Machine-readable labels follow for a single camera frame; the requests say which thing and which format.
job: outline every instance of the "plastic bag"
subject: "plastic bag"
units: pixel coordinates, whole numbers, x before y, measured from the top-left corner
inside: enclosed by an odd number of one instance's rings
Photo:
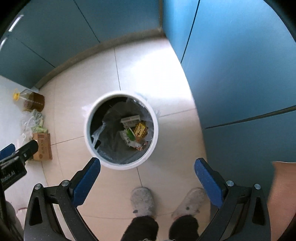
[[[124,130],[120,120],[133,115],[140,115],[141,121],[145,121],[148,127],[145,137],[148,144],[142,151],[127,146],[120,136],[120,131]],[[101,142],[96,149],[101,157],[112,163],[128,164],[138,160],[147,152],[154,128],[151,115],[141,103],[131,98],[127,98],[126,102],[118,102],[107,111],[102,122],[103,124],[91,135],[94,147],[97,141]]]
[[[20,148],[28,143],[33,134],[39,132],[47,132],[47,129],[43,128],[42,113],[35,109],[32,112],[24,111],[21,119],[21,136],[17,140],[17,147]]]

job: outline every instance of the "screw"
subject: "screw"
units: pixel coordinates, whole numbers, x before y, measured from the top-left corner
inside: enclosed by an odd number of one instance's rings
[[[70,183],[70,182],[69,182],[68,180],[63,180],[63,181],[62,181],[62,186],[63,186],[63,187],[66,187],[66,186],[69,185],[69,183]]]
[[[36,190],[40,189],[40,188],[41,188],[41,184],[40,184],[40,183],[36,184],[34,188],[35,188]]]
[[[260,186],[259,184],[257,184],[257,183],[254,185],[254,187],[255,187],[256,189],[258,189],[258,190],[261,189],[261,186]]]
[[[232,187],[234,185],[234,182],[231,180],[226,181],[227,186]]]

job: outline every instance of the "blue wall panel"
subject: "blue wall panel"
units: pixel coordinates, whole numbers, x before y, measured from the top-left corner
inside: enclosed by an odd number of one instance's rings
[[[272,161],[296,162],[296,111],[203,130],[207,160],[226,180],[259,183],[267,196]]]
[[[57,67],[98,44],[73,0],[31,0],[12,35]]]
[[[179,61],[182,60],[198,0],[163,0],[163,31]]]
[[[159,0],[75,0],[99,41],[160,26]]]
[[[263,0],[201,0],[182,67],[202,128],[296,105],[296,43]]]
[[[53,69],[52,65],[11,36],[0,51],[0,74],[27,88],[32,88]]]

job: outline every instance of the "foot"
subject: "foot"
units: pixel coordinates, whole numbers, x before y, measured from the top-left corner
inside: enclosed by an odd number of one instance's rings
[[[154,199],[148,188],[140,187],[132,190],[131,205],[136,217],[153,216],[155,214]]]
[[[184,200],[181,202],[176,211],[172,213],[172,218],[177,218],[185,215],[195,216],[199,213],[199,208],[202,206],[206,197],[206,192],[203,188],[193,188],[187,193]]]

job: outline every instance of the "cabinet handle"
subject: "cabinet handle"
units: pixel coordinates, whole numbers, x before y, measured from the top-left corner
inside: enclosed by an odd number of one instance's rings
[[[2,49],[2,46],[5,44],[6,40],[7,40],[7,37],[2,40],[2,42],[0,44],[0,51]]]
[[[15,28],[15,26],[17,25],[17,23],[20,21],[20,19],[23,17],[24,15],[21,14],[17,17],[17,19],[13,22],[13,24],[11,25],[11,27],[9,28],[8,32],[12,32],[12,30]]]

